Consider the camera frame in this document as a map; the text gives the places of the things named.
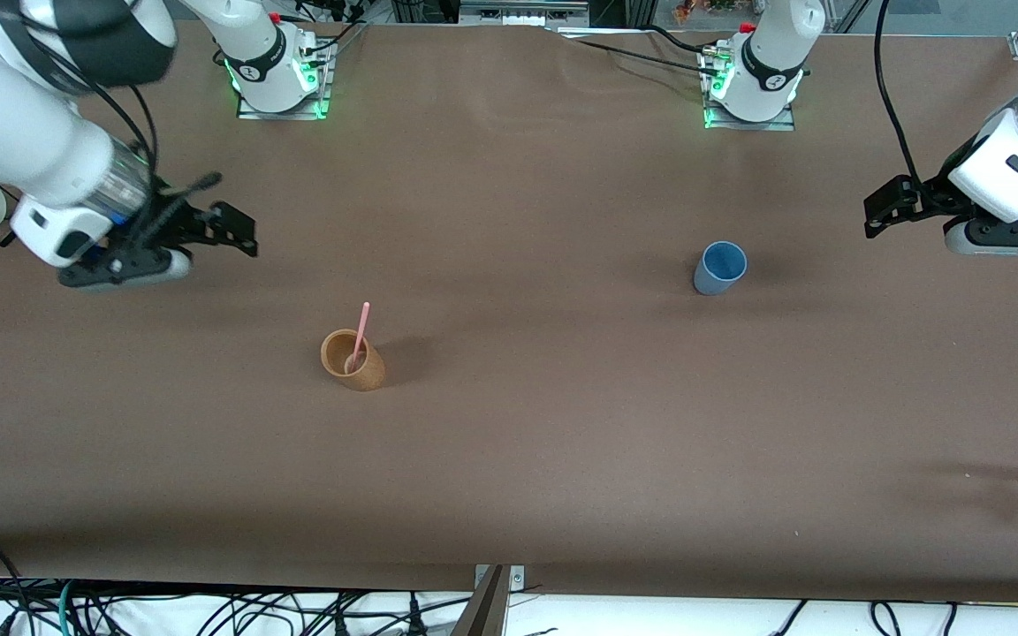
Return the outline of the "brown table cover sheet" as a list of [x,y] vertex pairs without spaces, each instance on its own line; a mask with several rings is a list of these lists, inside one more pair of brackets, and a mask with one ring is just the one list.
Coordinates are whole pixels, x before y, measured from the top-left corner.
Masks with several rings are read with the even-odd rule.
[[[1018,601],[1018,257],[900,173],[872,40],[792,132],[542,28],[376,26],[328,119],[241,121],[205,28],[145,90],[260,254],[113,293],[0,248],[0,547],[29,577]],[[748,257],[695,292],[706,246]],[[357,330],[379,390],[323,369]]]

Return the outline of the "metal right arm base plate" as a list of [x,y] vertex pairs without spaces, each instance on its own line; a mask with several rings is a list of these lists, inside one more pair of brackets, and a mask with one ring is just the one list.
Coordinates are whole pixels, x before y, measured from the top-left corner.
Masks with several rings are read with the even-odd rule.
[[250,121],[323,121],[327,119],[336,70],[337,47],[318,53],[310,47],[285,49],[266,70],[226,61],[237,94],[237,118]]

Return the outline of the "brown wooden cup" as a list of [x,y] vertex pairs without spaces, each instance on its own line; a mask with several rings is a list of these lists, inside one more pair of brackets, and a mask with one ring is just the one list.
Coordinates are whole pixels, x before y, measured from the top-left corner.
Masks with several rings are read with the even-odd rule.
[[352,329],[332,331],[320,346],[323,369],[350,390],[372,391],[384,386],[385,363],[365,337]]

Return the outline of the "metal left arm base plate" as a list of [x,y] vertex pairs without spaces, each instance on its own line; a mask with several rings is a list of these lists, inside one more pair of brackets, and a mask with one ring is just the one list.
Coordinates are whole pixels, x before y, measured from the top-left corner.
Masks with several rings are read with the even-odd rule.
[[776,72],[753,69],[746,54],[730,40],[704,45],[696,54],[702,79],[703,124],[706,129],[743,132],[791,132],[791,103],[803,80],[802,67]]

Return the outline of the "aluminium frame rail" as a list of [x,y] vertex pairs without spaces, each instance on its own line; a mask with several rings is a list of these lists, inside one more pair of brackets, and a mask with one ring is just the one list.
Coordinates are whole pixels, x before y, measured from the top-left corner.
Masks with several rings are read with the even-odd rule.
[[457,24],[589,28],[589,0],[460,0]]

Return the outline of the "pink straw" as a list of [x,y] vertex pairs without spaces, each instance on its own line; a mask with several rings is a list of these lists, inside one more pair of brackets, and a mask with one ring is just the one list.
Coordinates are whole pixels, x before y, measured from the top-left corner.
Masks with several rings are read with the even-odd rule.
[[365,329],[367,329],[367,319],[370,319],[371,303],[365,301],[362,306],[351,354],[347,355],[344,363],[344,370],[348,374],[356,372],[363,366],[367,358],[367,347],[365,347]]

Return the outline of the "blue plastic cup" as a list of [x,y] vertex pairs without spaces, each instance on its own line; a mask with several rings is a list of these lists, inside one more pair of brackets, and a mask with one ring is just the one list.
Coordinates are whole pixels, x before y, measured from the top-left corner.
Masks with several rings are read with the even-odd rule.
[[702,295],[720,295],[731,289],[748,270],[744,250],[730,241],[710,243],[696,263],[692,274],[695,292]]

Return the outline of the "colourful background object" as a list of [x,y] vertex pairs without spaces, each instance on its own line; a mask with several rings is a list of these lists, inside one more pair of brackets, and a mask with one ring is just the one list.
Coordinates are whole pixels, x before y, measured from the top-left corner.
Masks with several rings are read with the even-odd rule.
[[676,0],[672,8],[672,16],[676,24],[684,25],[696,17],[702,20],[719,18],[738,11],[748,0]]

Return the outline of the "small metal edge bracket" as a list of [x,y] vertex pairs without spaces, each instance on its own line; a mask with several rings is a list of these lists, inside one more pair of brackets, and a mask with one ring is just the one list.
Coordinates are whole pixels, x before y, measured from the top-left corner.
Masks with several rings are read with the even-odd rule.
[[[475,567],[474,588],[480,587],[484,575],[492,567],[492,564],[478,564]],[[526,569],[524,564],[512,564],[504,567],[504,577],[509,580],[509,591],[512,593],[524,592],[526,587]]]

